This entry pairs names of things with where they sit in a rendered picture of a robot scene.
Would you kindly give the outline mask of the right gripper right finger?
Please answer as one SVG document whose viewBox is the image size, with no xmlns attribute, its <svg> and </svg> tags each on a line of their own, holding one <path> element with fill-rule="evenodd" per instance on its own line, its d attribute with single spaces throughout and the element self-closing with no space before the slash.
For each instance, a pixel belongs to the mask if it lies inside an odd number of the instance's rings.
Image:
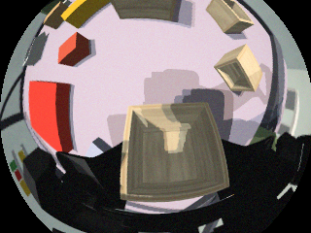
<svg viewBox="0 0 311 233">
<path fill-rule="evenodd" d="M 245 175 L 254 158 L 271 148 L 273 142 L 274 136 L 270 136 L 245 147 L 222 139 L 229 177 L 229 187 L 217 191 L 220 200 L 233 195 L 232 190 Z"/>
</svg>

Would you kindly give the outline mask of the red flat rectangular block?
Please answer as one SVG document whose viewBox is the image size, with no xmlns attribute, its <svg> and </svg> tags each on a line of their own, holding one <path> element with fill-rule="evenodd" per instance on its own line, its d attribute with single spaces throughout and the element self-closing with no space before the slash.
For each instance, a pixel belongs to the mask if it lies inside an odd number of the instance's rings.
<svg viewBox="0 0 311 233">
<path fill-rule="evenodd" d="M 69 83 L 29 83 L 31 126 L 56 151 L 73 149 L 69 126 Z"/>
</svg>

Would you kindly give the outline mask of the orange block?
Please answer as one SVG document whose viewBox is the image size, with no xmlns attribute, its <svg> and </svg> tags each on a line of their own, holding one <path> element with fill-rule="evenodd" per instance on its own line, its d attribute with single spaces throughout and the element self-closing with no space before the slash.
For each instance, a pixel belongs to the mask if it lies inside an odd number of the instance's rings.
<svg viewBox="0 0 311 233">
<path fill-rule="evenodd" d="M 88 39 L 76 32 L 59 47 L 58 64 L 74 66 L 88 55 Z"/>
</svg>

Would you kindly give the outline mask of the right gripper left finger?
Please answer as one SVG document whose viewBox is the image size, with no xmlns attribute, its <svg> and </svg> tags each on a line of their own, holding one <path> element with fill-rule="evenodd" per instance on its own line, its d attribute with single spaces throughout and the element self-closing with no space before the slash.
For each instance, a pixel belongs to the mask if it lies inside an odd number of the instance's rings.
<svg viewBox="0 0 311 233">
<path fill-rule="evenodd" d="M 94 157 L 64 151 L 57 151 L 55 155 L 65 172 L 94 181 L 116 209 L 124 210 L 126 200 L 120 198 L 121 152 L 122 142 Z"/>
</svg>

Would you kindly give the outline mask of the yellow rectangular block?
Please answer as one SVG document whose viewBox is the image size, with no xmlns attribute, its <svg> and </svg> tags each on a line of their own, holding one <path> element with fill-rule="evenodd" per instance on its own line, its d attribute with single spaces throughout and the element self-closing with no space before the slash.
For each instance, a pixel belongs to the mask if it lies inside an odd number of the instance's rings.
<svg viewBox="0 0 311 233">
<path fill-rule="evenodd" d="M 61 16 L 71 25 L 79 28 L 90 16 L 110 0 L 77 0 Z"/>
</svg>

